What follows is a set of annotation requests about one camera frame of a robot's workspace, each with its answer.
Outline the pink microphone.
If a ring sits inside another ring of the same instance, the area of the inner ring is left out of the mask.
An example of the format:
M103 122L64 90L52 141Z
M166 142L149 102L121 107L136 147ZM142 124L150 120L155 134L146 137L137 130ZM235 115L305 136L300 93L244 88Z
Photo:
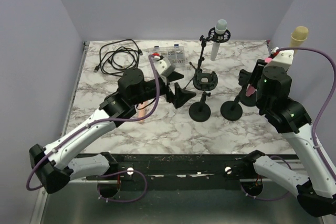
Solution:
M257 60L257 63L252 71L252 74L251 74L251 77L248 81L248 86L247 86L247 89L246 89L246 96L247 97L250 97L252 96L256 89L257 89L257 83L261 77L261 74L262 74L262 70L264 68L264 66L271 62L272 61L272 58L268 57L264 60L261 60L261 59L258 59Z

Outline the shock mount desk stand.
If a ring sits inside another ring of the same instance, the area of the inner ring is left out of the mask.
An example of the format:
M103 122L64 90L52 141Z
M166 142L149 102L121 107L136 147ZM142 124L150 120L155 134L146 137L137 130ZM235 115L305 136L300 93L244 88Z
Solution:
M202 96L198 102L195 102L190 106L188 113L192 120L196 122L205 122L211 115L211 109L206 103L206 99L211 96L211 91L217 87L218 76L215 71L206 73L203 72L202 69L197 69L192 80L194 87L197 90L202 91Z

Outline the clip desk stand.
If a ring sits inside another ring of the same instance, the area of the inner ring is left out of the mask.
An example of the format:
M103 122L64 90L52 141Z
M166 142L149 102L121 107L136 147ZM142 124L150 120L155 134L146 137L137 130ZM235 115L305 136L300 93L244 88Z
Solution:
M243 87L233 101L226 101L222 104L220 112L225 119L229 121L237 121L241 118L243 109L239 102L241 101L241 97L245 92L246 87Z

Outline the white microphone grey head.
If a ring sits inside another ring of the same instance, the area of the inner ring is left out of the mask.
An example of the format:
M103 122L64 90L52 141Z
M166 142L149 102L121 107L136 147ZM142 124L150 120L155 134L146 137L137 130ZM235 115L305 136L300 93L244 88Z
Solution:
M224 19L220 19L215 26L213 45L211 51L211 61L215 61L217 57L220 43L224 39L226 30L227 30L227 21Z

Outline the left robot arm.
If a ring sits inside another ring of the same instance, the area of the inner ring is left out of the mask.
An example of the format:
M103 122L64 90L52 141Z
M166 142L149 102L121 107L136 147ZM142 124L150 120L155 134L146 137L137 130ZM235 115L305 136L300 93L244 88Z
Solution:
M107 152L78 158L78 154L95 140L118 128L124 122L134 122L136 105L148 100L158 102L165 96L178 109L196 96L193 91L180 88L171 90L156 72L154 79L145 81L143 72L131 68L118 80L118 89L104 101L83 123L60 139L46 146L34 145L29 150L30 164L47 193L63 189L71 180L98 176L112 179L117 161Z

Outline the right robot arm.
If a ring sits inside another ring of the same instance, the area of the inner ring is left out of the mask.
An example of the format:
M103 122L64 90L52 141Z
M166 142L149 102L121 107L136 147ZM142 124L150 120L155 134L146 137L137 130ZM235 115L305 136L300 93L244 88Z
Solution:
M335 167L328 163L327 154L313 136L312 120L302 104L289 98L292 79L276 63L257 60L252 72L241 70L241 87L256 88L259 114L291 145L307 175L284 167L269 156L253 151L242 158L241 171L249 178L265 176L290 193L311 216L335 214Z

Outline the peach microphone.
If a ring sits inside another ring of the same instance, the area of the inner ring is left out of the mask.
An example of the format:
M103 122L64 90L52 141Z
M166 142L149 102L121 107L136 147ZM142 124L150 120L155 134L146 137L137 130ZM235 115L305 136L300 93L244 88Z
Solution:
M147 102L143 102L141 104L138 105L138 118L142 118L146 115L146 105L147 105Z

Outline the yellow microphone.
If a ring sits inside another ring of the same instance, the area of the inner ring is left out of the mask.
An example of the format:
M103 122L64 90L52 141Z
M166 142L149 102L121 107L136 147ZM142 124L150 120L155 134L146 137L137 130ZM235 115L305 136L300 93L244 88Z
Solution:
M309 30L305 26L298 26L291 33L289 47L300 47L308 38Z

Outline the clear screw organiser box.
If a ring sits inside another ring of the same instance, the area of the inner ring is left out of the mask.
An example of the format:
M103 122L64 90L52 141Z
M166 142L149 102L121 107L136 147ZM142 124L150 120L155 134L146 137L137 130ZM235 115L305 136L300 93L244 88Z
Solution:
M181 67L186 63L184 47L180 44L165 47L154 46L148 48L147 51L150 54L159 54L160 56L167 57L167 59L177 67Z

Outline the aluminium frame rail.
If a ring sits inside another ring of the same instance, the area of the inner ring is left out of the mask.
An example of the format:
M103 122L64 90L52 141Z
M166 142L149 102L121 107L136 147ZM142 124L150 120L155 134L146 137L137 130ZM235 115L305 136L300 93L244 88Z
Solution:
M280 159L275 159L274 161L285 168L291 168L292 171L298 174L309 176L303 164L298 159L286 159L285 162Z

